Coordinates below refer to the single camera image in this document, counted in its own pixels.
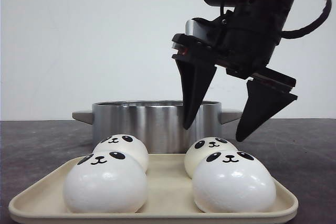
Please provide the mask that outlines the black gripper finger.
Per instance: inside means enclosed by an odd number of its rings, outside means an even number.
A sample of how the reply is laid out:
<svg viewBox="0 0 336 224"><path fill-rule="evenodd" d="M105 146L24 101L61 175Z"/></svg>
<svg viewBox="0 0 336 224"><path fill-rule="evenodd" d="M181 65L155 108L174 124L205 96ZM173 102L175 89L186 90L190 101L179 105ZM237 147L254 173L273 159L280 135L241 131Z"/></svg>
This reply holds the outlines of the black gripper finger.
<svg viewBox="0 0 336 224"><path fill-rule="evenodd" d="M217 68L212 64L193 64L177 58L175 61L182 84L183 127L188 130L195 120Z"/></svg>
<svg viewBox="0 0 336 224"><path fill-rule="evenodd" d="M247 82L248 100L236 130L236 140L242 142L273 115L297 100L297 96L276 90L256 80Z"/></svg>

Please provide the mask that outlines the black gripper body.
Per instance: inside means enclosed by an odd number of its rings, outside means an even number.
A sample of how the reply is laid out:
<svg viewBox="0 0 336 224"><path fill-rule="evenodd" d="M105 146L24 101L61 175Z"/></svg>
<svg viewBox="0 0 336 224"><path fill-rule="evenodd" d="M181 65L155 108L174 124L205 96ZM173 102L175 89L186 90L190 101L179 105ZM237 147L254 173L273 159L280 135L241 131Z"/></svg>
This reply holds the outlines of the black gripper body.
<svg viewBox="0 0 336 224"><path fill-rule="evenodd" d="M173 59L193 64L205 63L226 68L227 74L240 79L254 78L282 92L289 92L296 80L267 68L278 43L271 31L264 31L251 17L236 17L232 11L214 20L193 18L208 28L207 40L175 34Z"/></svg>

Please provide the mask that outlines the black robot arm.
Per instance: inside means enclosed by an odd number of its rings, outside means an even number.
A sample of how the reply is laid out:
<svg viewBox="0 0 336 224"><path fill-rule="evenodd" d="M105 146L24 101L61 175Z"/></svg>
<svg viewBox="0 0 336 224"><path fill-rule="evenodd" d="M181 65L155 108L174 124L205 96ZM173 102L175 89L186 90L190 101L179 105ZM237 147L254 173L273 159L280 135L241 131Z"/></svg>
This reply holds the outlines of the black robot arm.
<svg viewBox="0 0 336 224"><path fill-rule="evenodd" d="M221 12L212 21L196 18L199 32L173 37L177 50L173 58L182 82L183 126L191 126L217 66L223 66L227 74L247 80L248 100L236 131L241 142L297 99L291 93L295 79L267 68L293 0L205 1L234 10Z"/></svg>

